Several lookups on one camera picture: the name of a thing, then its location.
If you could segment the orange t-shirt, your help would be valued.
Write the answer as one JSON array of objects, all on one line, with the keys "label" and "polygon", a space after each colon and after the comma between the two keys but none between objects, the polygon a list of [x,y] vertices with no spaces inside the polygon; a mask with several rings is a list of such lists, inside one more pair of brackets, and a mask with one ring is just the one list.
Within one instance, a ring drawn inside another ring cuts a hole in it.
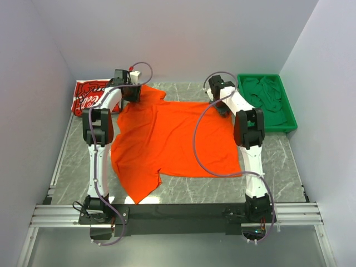
[{"label": "orange t-shirt", "polygon": [[144,85],[138,103],[118,116],[112,168],[135,204],[162,183],[161,175],[212,177],[240,172],[231,116],[203,102],[165,101],[164,91]]}]

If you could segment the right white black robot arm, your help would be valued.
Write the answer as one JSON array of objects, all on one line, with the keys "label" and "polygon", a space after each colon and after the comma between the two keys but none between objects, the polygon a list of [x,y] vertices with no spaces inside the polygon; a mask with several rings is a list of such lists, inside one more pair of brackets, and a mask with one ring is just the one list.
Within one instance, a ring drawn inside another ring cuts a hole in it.
[{"label": "right white black robot arm", "polygon": [[207,90],[215,108],[222,116],[235,116],[233,138],[244,160],[246,177],[245,207],[243,216],[258,222],[271,213],[270,197],[264,182],[261,159],[265,138],[264,115],[239,94],[236,85],[224,81],[216,72],[206,79]]}]

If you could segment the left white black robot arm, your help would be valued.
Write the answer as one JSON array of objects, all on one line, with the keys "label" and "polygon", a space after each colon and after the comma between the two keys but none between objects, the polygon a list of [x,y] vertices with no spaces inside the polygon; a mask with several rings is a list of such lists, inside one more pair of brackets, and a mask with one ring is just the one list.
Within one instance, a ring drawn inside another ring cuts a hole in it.
[{"label": "left white black robot arm", "polygon": [[115,212],[107,205],[109,189],[107,183],[107,160],[113,142],[112,112],[123,101],[138,102],[141,85],[139,71],[115,70],[114,78],[104,88],[102,96],[82,114],[83,139],[90,155],[90,183],[82,204],[81,216],[98,224],[115,219]]}]

